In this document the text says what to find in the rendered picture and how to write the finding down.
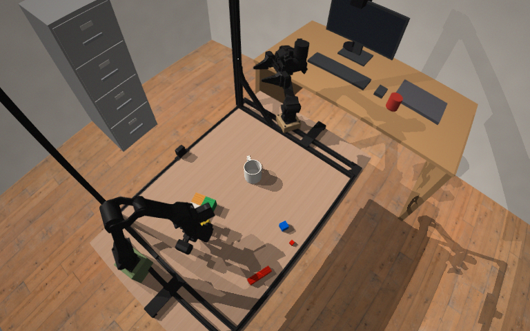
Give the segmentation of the red rectangular bar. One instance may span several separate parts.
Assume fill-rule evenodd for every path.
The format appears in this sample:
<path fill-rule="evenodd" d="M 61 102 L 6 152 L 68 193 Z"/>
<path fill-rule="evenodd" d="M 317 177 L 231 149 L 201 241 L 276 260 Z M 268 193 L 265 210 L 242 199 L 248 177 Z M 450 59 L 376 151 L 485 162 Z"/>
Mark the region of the red rectangular bar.
<path fill-rule="evenodd" d="M 252 285 L 255 282 L 259 281 L 261 278 L 265 277 L 267 274 L 271 273 L 271 271 L 272 270 L 269 268 L 269 266 L 267 266 L 264 269 L 260 270 L 258 273 L 248 278 L 247 280 L 250 283 L 250 285 Z"/>

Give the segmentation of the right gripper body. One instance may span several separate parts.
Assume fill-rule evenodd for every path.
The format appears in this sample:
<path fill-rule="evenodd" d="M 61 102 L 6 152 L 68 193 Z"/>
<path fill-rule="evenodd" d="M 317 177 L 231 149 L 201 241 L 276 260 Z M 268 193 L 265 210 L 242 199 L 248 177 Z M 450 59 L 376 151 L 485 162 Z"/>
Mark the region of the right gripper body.
<path fill-rule="evenodd" d="M 180 252 L 183 252 L 184 254 L 187 254 L 187 255 L 191 253 L 193 249 L 193 245 L 189 243 L 189 240 L 194 241 L 193 234 L 197 229 L 197 225 L 198 223 L 196 223 L 195 228 L 191 231 L 185 231 L 181 227 L 179 227 L 180 229 L 182 229 L 182 232 L 186 234 L 182 240 L 181 239 L 178 240 L 177 244 L 175 245 L 176 250 L 179 250 Z"/>

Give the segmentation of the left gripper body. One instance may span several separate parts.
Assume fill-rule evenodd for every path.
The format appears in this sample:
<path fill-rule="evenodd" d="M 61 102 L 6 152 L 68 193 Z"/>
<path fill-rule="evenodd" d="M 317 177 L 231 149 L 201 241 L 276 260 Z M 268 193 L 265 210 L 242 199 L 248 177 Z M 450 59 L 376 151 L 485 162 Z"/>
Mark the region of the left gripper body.
<path fill-rule="evenodd" d="M 265 52 L 265 54 L 268 55 L 269 57 L 269 62 L 268 62 L 268 67 L 269 68 L 272 68 L 274 67 L 275 71 L 276 72 L 279 72 L 281 71 L 281 74 L 282 74 L 282 87 L 283 89 L 287 89 L 291 86 L 291 76 L 289 75 L 293 75 L 293 73 L 296 71 L 296 64 L 295 64 L 295 61 L 293 60 L 293 64 L 288 67 L 288 68 L 285 68 L 285 69 L 282 69 L 282 62 L 280 60 L 277 60 L 277 63 L 275 62 L 275 55 L 271 52 L 271 51 L 267 51 Z M 286 72 L 284 72 L 286 71 Z M 289 74 L 288 74 L 289 73 Z M 283 77 L 284 75 L 284 77 Z"/>

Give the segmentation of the blue cube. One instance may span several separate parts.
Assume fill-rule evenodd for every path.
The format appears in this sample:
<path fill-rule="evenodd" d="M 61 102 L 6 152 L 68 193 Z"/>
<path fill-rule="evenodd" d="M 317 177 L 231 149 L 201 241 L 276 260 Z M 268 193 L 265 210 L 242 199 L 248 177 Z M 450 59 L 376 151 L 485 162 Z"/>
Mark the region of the blue cube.
<path fill-rule="evenodd" d="M 283 221 L 283 222 L 281 222 L 281 223 L 279 224 L 279 227 L 280 227 L 281 231 L 285 231 L 285 230 L 288 229 L 289 226 L 288 226 L 288 224 L 287 224 L 286 221 Z"/>

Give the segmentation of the grey cup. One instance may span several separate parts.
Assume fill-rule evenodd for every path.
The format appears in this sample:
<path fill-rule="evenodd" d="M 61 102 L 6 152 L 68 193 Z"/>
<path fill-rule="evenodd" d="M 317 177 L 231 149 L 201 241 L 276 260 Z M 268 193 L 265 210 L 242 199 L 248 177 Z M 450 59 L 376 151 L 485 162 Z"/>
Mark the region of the grey cup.
<path fill-rule="evenodd" d="M 262 178 L 261 163 L 257 160 L 251 159 L 250 155 L 247 156 L 247 162 L 244 164 L 244 177 L 248 183 L 252 184 L 258 183 Z"/>

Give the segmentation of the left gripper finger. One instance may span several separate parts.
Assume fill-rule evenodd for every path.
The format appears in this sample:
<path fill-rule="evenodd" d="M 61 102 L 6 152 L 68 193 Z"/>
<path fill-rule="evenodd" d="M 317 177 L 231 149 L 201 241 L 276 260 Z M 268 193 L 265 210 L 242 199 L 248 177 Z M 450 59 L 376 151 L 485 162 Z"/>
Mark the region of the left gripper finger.
<path fill-rule="evenodd" d="M 259 62 L 257 65 L 253 66 L 253 69 L 256 69 L 256 70 L 268 69 L 268 62 L 269 62 L 269 57 L 266 54 L 264 60 Z"/>
<path fill-rule="evenodd" d="M 279 71 L 277 74 L 273 76 L 263 78 L 262 82 L 271 83 L 271 84 L 281 87 L 282 86 L 282 74 Z"/>

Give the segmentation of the orange cube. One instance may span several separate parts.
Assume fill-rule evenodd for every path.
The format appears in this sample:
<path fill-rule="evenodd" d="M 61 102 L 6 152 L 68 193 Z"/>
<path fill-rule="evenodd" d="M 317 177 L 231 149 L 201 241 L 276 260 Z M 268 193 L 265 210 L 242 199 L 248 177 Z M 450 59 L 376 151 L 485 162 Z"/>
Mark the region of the orange cube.
<path fill-rule="evenodd" d="M 196 203 L 197 205 L 201 205 L 202 202 L 204 201 L 205 197 L 206 196 L 204 196 L 202 194 L 195 193 L 195 196 L 193 197 L 191 202 Z"/>

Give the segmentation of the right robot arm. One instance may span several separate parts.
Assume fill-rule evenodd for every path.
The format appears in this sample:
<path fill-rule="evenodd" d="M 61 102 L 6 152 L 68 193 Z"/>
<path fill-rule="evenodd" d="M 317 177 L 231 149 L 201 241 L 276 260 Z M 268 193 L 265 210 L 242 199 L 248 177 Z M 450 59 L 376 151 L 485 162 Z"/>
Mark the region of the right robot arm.
<path fill-rule="evenodd" d="M 135 211 L 124 220 L 119 205 L 132 205 Z M 193 230 L 198 223 L 193 238 L 204 242 L 210 240 L 214 230 L 211 223 L 199 224 L 199 222 L 202 223 L 215 216 L 209 203 L 194 208 L 193 204 L 188 202 L 177 201 L 174 204 L 169 204 L 145 199 L 143 196 L 117 197 L 105 201 L 99 206 L 99 209 L 104 228 L 109 234 L 111 233 L 114 240 L 112 253 L 118 270 L 127 269 L 127 271 L 132 272 L 141 260 L 134 253 L 130 238 L 126 239 L 122 230 L 131 226 L 139 217 L 169 219 L 173 222 L 175 229 L 181 227 L 185 231 Z"/>

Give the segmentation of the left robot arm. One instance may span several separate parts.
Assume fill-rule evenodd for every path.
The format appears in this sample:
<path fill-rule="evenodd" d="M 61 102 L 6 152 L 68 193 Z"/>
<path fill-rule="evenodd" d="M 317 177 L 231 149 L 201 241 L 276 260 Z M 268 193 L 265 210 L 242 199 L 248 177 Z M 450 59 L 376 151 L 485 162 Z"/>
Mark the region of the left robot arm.
<path fill-rule="evenodd" d="M 287 49 L 287 51 L 285 51 Z M 309 42 L 297 39 L 295 41 L 294 48 L 290 46 L 280 46 L 279 50 L 275 53 L 275 62 L 280 60 L 283 64 L 282 69 L 288 68 L 293 64 L 293 60 L 296 64 L 296 72 L 302 71 L 303 74 L 306 73 L 307 68 L 307 56 L 308 56 Z M 291 56 L 292 55 L 292 56 Z M 290 56 L 290 57 L 289 57 Z M 306 58 L 306 59 L 305 59 Z M 290 64 L 288 66 L 288 64 Z M 287 89 L 284 89 L 285 100 L 284 105 L 281 105 L 282 115 L 281 118 L 284 123 L 290 124 L 296 122 L 296 113 L 299 113 L 301 110 L 301 105 L 299 103 L 298 97 L 293 93 L 293 86 Z"/>

